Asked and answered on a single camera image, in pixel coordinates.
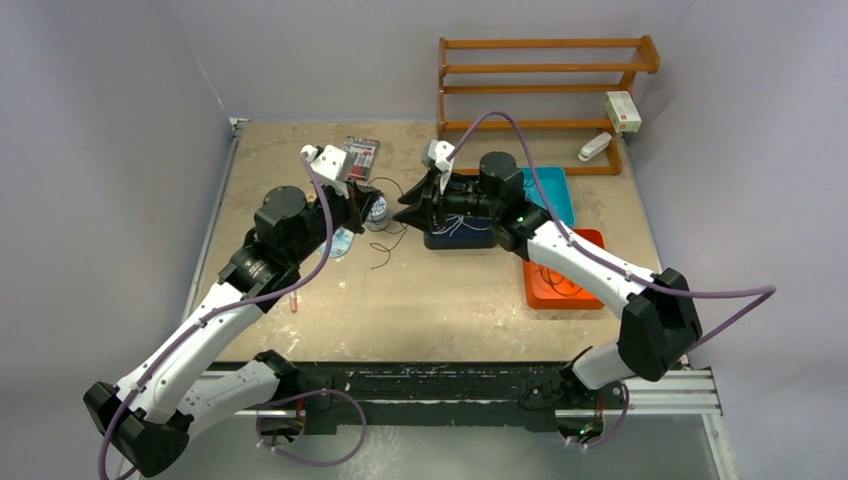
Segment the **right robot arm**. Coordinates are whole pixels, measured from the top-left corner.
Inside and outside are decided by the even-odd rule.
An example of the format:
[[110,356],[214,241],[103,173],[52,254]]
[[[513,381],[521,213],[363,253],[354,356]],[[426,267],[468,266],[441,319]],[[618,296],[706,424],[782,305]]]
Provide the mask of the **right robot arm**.
[[524,172],[512,155],[485,154],[477,178],[465,183],[453,181],[442,160],[427,167],[399,198],[403,208],[395,220],[427,232],[451,215],[484,219],[501,248],[569,279],[619,319],[616,339],[590,348],[567,367],[561,392],[569,404],[584,407],[602,387],[623,379],[658,381],[701,339],[682,274],[630,264],[576,234],[528,197]]

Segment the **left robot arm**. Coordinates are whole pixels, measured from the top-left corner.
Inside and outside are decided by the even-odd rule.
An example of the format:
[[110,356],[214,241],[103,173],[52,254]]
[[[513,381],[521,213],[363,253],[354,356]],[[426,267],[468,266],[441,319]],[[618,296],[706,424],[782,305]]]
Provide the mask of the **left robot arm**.
[[103,437],[100,478],[109,475],[111,452],[129,463],[130,474],[153,477],[195,436],[244,408],[284,409],[334,395],[331,388],[305,385],[300,369],[272,350],[215,382],[201,380],[235,338],[313,279],[301,265],[325,253],[337,230],[363,231],[381,195],[352,181],[316,182],[314,188],[314,199],[295,186],[269,191],[242,246],[179,328],[118,382],[97,382],[86,391],[84,405]]

